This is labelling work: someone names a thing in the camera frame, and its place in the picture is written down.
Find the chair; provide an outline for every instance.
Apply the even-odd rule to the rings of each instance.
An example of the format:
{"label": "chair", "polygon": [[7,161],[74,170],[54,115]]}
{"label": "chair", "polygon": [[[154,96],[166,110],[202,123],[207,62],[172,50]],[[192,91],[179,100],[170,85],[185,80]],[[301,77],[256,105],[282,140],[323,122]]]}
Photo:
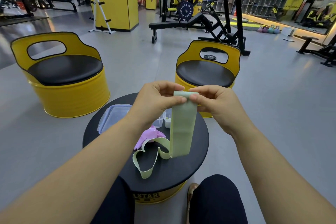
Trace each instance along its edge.
{"label": "chair", "polygon": [[[215,61],[213,55],[201,57],[201,51],[227,54],[225,64]],[[188,49],[181,54],[176,63],[175,82],[185,90],[203,85],[219,85],[232,88],[239,73],[240,51],[227,44],[212,41],[194,40]],[[203,118],[212,117],[210,113],[200,112]]]}
{"label": "chair", "polygon": [[[65,52],[33,59],[28,48],[59,41]],[[58,118],[83,116],[110,98],[99,52],[72,32],[52,32],[18,38],[11,43],[15,60],[40,98],[44,110]]]}

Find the black weight plate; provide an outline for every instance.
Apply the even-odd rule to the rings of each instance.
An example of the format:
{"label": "black weight plate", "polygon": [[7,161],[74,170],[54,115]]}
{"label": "black weight plate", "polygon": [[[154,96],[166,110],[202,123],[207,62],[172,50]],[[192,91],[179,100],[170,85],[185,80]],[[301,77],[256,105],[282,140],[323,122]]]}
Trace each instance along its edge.
{"label": "black weight plate", "polygon": [[204,57],[203,57],[204,59],[208,59],[208,60],[216,60],[217,58],[216,58],[216,56],[213,56],[213,55],[209,55],[209,54],[207,54],[207,55],[204,55]]}
{"label": "black weight plate", "polygon": [[178,11],[181,19],[189,20],[193,15],[194,6],[192,3],[185,1],[179,5]]}

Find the shoe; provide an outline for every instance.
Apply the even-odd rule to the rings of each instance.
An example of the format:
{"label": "shoe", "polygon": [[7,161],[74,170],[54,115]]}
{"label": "shoe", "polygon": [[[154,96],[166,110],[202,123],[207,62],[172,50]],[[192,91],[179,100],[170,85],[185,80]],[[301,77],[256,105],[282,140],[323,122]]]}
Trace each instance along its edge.
{"label": "shoe", "polygon": [[190,210],[190,201],[193,196],[194,190],[198,187],[197,183],[192,183],[189,186],[188,194],[187,194],[187,224],[189,224],[189,210]]}

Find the person's left hand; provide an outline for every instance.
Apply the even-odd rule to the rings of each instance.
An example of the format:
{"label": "person's left hand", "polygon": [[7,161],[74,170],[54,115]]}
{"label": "person's left hand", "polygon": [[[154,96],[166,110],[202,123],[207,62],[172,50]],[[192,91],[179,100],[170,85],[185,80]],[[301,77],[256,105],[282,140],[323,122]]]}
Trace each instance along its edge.
{"label": "person's left hand", "polygon": [[139,91],[128,117],[136,119],[144,130],[149,129],[166,109],[187,101],[185,97],[173,96],[175,90],[184,90],[184,87],[169,81],[146,83]]}

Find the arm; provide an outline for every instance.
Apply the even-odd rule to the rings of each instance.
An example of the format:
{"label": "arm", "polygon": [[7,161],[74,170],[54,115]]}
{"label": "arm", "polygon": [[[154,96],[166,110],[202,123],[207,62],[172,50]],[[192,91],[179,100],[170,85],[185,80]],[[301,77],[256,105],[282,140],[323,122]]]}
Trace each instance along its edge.
{"label": "arm", "polygon": [[183,89],[165,81],[145,84],[122,120],[14,201],[0,223],[90,223],[142,132],[186,101],[172,96]]}
{"label": "arm", "polygon": [[232,89],[190,89],[199,111],[211,112],[230,134],[265,221],[271,224],[336,223],[336,209],[317,192],[254,126]]}

